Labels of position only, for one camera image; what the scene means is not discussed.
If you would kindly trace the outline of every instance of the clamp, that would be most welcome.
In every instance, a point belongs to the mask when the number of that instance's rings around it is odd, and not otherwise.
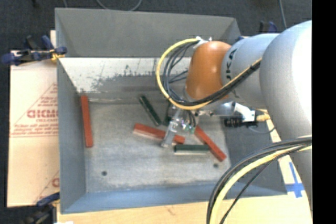
[[[41,40],[43,46],[38,47],[32,37],[27,36],[23,44],[24,49],[2,55],[1,62],[5,65],[16,66],[23,63],[42,61],[46,59],[51,59],[53,62],[56,62],[58,58],[64,57],[68,52],[66,47],[55,48],[49,37],[46,35],[42,36]]]

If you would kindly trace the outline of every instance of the blue tape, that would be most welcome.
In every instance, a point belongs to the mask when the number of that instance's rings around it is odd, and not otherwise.
[[[300,197],[302,197],[301,191],[303,191],[305,189],[303,187],[303,184],[299,183],[298,179],[296,178],[296,174],[295,174],[294,166],[293,166],[292,162],[289,163],[289,167],[290,167],[290,170],[292,171],[292,175],[293,175],[293,178],[294,178],[294,183],[293,184],[285,184],[286,190],[287,190],[287,192],[293,191],[294,194],[295,194],[295,197],[300,198]]]

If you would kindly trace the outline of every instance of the wooden block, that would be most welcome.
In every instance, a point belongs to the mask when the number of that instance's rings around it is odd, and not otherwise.
[[[225,153],[221,151],[221,149],[210,139],[209,136],[206,135],[206,133],[199,126],[196,126],[195,128],[195,135],[202,143],[209,146],[212,154],[214,154],[214,156],[220,162],[226,159]]]
[[[143,125],[140,123],[136,123],[134,125],[134,129],[133,129],[133,133],[135,134],[142,134],[142,135],[148,135],[154,138],[158,138],[158,139],[164,139],[166,132],[162,131],[160,129],[156,129],[156,128],[152,128],[149,127],[147,125]],[[173,142],[177,143],[177,144],[184,144],[185,138],[181,135],[175,135]]]
[[[84,123],[84,138],[85,146],[93,146],[93,137],[91,129],[91,119],[90,119],[90,110],[89,110],[89,98],[87,95],[80,96],[80,103],[82,107],[83,123]]]

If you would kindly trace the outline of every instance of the red stick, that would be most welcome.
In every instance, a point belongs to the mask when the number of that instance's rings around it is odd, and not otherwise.
[[[89,110],[89,98],[87,95],[80,96],[80,102],[82,107],[83,123],[84,123],[84,138],[85,146],[93,146],[92,130],[91,130],[91,119]]]
[[[159,139],[164,139],[166,132],[162,131],[160,129],[156,129],[156,128],[152,128],[149,127],[147,125],[143,125],[140,123],[136,123],[134,125],[134,129],[133,132],[136,134],[144,134],[144,135],[148,135],[154,138],[159,138]],[[174,140],[173,142],[177,143],[177,144],[184,144],[185,138],[183,136],[180,135],[175,135],[174,136]]]
[[[224,154],[224,152],[221,151],[221,149],[210,139],[209,136],[206,135],[206,133],[199,126],[196,126],[195,135],[199,140],[201,140],[202,143],[209,146],[212,154],[214,154],[214,156],[220,162],[226,159],[226,155]]]

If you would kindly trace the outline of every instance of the cardboard sheet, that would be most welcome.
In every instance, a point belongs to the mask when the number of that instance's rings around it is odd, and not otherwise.
[[[10,68],[7,206],[30,206],[59,191],[56,64]]]

